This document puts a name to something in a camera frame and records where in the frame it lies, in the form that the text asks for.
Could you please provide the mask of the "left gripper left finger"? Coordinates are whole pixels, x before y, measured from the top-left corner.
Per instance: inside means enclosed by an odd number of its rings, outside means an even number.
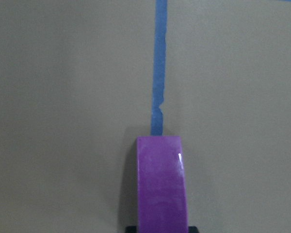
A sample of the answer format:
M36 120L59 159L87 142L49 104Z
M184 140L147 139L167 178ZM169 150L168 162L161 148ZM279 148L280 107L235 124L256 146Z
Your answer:
M125 233L138 233L138 226L126 226Z

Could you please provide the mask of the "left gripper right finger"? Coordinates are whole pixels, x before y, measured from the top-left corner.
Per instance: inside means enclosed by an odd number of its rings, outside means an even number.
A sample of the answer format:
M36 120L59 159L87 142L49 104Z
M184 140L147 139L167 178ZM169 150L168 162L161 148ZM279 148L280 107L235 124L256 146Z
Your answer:
M188 233L199 233L198 228L196 226L189 226Z

